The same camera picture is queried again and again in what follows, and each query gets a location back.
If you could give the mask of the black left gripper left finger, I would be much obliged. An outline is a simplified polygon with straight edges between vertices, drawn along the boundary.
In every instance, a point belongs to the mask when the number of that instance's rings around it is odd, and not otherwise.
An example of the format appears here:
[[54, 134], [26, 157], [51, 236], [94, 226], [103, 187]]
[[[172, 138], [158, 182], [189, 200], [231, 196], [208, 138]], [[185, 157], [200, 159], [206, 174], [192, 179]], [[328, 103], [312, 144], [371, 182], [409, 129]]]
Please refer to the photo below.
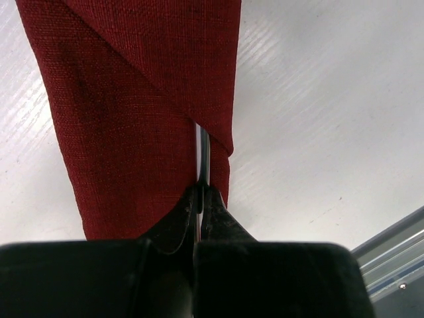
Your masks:
[[2, 317], [191, 317], [197, 190], [141, 237], [1, 247]]

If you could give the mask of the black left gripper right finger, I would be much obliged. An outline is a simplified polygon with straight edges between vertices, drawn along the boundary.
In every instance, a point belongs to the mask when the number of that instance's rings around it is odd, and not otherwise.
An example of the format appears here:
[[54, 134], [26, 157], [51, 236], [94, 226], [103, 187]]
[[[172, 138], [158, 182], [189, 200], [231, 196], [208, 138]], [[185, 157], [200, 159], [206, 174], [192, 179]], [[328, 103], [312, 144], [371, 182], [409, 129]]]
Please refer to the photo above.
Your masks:
[[195, 317], [374, 316], [358, 263], [342, 246], [254, 240], [215, 188], [205, 192], [201, 236]]

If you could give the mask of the silver metal spoon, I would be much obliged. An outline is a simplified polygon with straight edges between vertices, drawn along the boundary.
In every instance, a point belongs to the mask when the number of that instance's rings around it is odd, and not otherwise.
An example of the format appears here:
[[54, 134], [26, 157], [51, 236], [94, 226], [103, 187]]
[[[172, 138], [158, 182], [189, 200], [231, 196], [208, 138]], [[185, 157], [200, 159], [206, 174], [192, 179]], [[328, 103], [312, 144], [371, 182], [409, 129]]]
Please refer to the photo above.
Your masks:
[[197, 215], [196, 215], [196, 241], [201, 240], [201, 228], [205, 206], [205, 191], [209, 187], [210, 180], [210, 138], [208, 132], [196, 124], [196, 146], [197, 146]]

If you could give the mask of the dark red cloth napkin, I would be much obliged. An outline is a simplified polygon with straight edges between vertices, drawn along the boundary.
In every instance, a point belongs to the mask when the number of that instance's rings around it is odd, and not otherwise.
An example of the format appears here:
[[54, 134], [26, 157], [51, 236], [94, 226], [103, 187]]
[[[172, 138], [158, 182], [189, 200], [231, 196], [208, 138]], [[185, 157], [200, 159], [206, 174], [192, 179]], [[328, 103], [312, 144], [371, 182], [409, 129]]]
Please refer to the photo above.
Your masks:
[[240, 1], [18, 1], [89, 240], [135, 238], [197, 179], [229, 194]]

